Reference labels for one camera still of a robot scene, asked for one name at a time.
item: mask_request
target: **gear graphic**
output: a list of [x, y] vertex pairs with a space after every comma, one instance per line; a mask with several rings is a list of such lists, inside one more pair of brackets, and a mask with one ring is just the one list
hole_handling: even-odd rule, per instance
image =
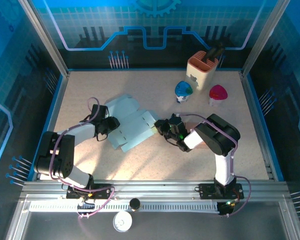
[[180, 0], [132, 0], [131, 4], [140, 14], [145, 13], [147, 17], [157, 16], [163, 17], [164, 14], [170, 14], [171, 10], [176, 9], [176, 5], [180, 4]]
[[9, 24], [13, 24], [21, 14], [18, 0], [0, 0], [0, 13]]

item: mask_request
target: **black knob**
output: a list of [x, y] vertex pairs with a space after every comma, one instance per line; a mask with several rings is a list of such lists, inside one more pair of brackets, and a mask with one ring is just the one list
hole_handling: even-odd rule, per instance
[[133, 198], [133, 199], [131, 199], [129, 205], [132, 210], [137, 210], [140, 208], [141, 204], [140, 204], [140, 201], [138, 198]]

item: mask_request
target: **glass panel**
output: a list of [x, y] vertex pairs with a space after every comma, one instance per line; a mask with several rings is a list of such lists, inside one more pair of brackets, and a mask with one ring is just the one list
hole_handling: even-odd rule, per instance
[[185, 68], [218, 42], [241, 68], [276, 2], [33, 0], [70, 69]]
[[300, 0], [291, 0], [250, 72], [286, 181], [300, 181]]
[[[28, 177], [60, 72], [17, 0], [0, 0], [0, 239]], [[22, 156], [27, 161], [19, 161]]]

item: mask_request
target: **speckled tabletop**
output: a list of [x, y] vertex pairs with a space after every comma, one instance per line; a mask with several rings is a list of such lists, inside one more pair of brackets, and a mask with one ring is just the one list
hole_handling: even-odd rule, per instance
[[[172, 113], [196, 113], [204, 117], [215, 113], [241, 134], [234, 159], [235, 173], [249, 179], [268, 179], [239, 73], [214, 74], [211, 86], [220, 84], [228, 92], [228, 99], [218, 107], [209, 106], [209, 91], [194, 93], [188, 102], [177, 103], [174, 89], [185, 75], [185, 71], [71, 72], [54, 130], [66, 129], [87, 116], [89, 97], [97, 97], [104, 104], [130, 94], [141, 108], [153, 110], [163, 119]], [[195, 117], [182, 119], [199, 122]], [[86, 140], [75, 147], [74, 164], [94, 179], [106, 180], [211, 180], [216, 172], [215, 156], [209, 149], [200, 147], [181, 152], [158, 133], [126, 153], [120, 148], [114, 150], [108, 141]]]

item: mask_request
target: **purple cable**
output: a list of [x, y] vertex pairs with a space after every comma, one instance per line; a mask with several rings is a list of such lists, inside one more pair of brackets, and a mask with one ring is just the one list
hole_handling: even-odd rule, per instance
[[246, 201], [242, 204], [242, 206], [237, 211], [235, 211], [233, 213], [230, 213], [230, 214], [227, 214], [226, 216], [229, 218], [229, 217], [237, 214], [248, 203], [248, 200], [250, 199], [250, 195], [251, 195], [251, 183], [250, 183], [249, 179], [246, 178], [245, 176], [237, 176], [237, 175], [235, 175], [235, 172], [234, 172], [234, 154], [235, 154], [235, 151], [238, 149], [238, 142], [236, 140], [234, 140], [230, 135], [228, 135], [227, 133], [222, 131], [220, 128], [218, 128], [216, 125], [214, 125], [212, 122], [208, 121], [205, 117], [203, 117], [199, 114], [189, 113], [189, 114], [179, 114], [179, 116], [196, 116], [196, 117], [202, 118], [203, 119], [202, 123], [209, 124], [211, 127], [213, 127], [215, 130], [217, 130], [219, 133], [221, 133], [222, 135], [224, 135], [226, 138], [230, 139], [234, 143], [235, 147], [232, 150], [231, 155], [230, 155], [230, 173], [235, 178], [246, 180], [247, 183], [248, 183], [248, 186], [249, 186], [249, 193], [248, 193], [248, 197], [247, 197]]
[[60, 179], [59, 177], [56, 177], [56, 178], [55, 178], [55, 177], [52, 176], [52, 168], [53, 168], [53, 165], [54, 165], [54, 161], [55, 161], [55, 157], [56, 157], [57, 148], [58, 148], [58, 145], [59, 145], [59, 143], [60, 143], [60, 141], [61, 141], [61, 138], [62, 138], [65, 134], [67, 134], [69, 131], [71, 131], [71, 130], [73, 130], [73, 129], [75, 129], [75, 128], [81, 127], [81, 126], [83, 126], [83, 125], [86, 125], [86, 124], [88, 124], [88, 123], [90, 123], [93, 119], [96, 118], [96, 116], [97, 116], [97, 114], [98, 114], [98, 112], [99, 112], [99, 109], [100, 109], [100, 103], [99, 103], [99, 100], [98, 100], [96, 97], [90, 97], [90, 98], [87, 100], [87, 106], [88, 106], [88, 109], [89, 109], [90, 111], [92, 111], [92, 110], [90, 109], [90, 107], [89, 107], [89, 101], [90, 101], [91, 99], [96, 100], [96, 102], [97, 102], [97, 104], [98, 104], [98, 108], [97, 108], [95, 114], [93, 115], [93, 117], [92, 117], [89, 121], [79, 123], [79, 124], [77, 124], [77, 125], [74, 125], [74, 126], [68, 128], [68, 129], [66, 129], [65, 131], [63, 131], [63, 132], [60, 134], [60, 136], [59, 136], [59, 137], [57, 138], [57, 140], [56, 140], [56, 143], [55, 143], [54, 148], [53, 148], [53, 153], [52, 153], [52, 156], [51, 156], [50, 164], [49, 164], [49, 176], [50, 176], [50, 178], [51, 178], [52, 180], [58, 180], [58, 179]]

